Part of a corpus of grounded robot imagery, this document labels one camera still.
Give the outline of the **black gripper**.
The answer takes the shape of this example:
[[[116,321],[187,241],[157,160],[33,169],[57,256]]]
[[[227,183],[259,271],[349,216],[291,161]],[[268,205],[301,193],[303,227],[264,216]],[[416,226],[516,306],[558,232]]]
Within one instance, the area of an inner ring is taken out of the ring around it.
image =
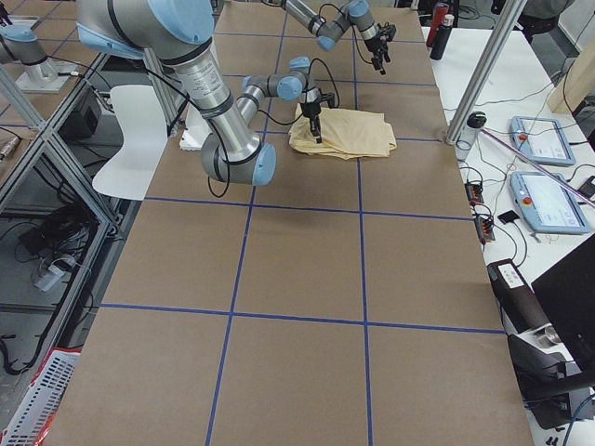
[[[322,104],[326,103],[329,108],[336,107],[336,94],[334,92],[324,93],[320,87],[314,87],[303,95],[299,102],[302,115],[309,119],[311,134],[317,143],[322,142],[320,120],[316,118],[322,111]]]
[[[386,74],[385,64],[390,62],[388,43],[393,40],[396,33],[397,27],[392,23],[374,24],[363,31],[364,43],[373,54],[371,64],[381,75]]]

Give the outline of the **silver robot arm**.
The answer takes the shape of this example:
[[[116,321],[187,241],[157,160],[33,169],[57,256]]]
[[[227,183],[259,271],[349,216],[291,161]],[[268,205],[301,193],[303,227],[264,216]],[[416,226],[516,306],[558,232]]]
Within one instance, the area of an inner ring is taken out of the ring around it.
[[[349,1],[340,7],[331,4],[337,10],[331,20],[325,18],[321,12],[311,9],[304,1],[283,0],[271,3],[282,8],[315,36],[319,47],[324,51],[333,49],[349,29],[355,28],[371,55],[366,63],[371,64],[381,75],[386,74],[384,63],[390,62],[389,43],[393,41],[397,27],[392,23],[380,24],[375,20],[367,1]]]
[[[207,1],[80,1],[77,12],[85,45],[127,59],[150,49],[174,70],[210,128],[201,163],[215,180],[254,186],[272,180],[275,148],[248,126],[263,98],[298,100],[315,138],[322,103],[335,104],[334,94],[316,86],[305,58],[294,59],[287,75],[248,77],[245,92],[234,98],[211,52],[214,19]]]

